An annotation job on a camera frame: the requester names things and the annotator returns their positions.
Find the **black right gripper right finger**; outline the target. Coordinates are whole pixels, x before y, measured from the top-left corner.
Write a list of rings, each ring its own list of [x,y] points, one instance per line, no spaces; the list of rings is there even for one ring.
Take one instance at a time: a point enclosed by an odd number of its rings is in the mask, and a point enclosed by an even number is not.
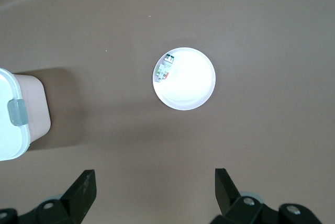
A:
[[[305,206],[287,203],[273,210],[253,196],[242,196],[224,168],[215,169],[215,196],[221,214],[212,223],[321,223]]]

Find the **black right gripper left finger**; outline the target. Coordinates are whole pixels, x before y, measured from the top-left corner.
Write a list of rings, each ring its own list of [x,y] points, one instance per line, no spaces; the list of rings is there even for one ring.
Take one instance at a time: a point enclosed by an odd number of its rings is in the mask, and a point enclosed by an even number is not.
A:
[[[14,208],[1,209],[1,223],[82,223],[96,199],[94,170],[85,170],[59,199],[49,199],[19,216]]]

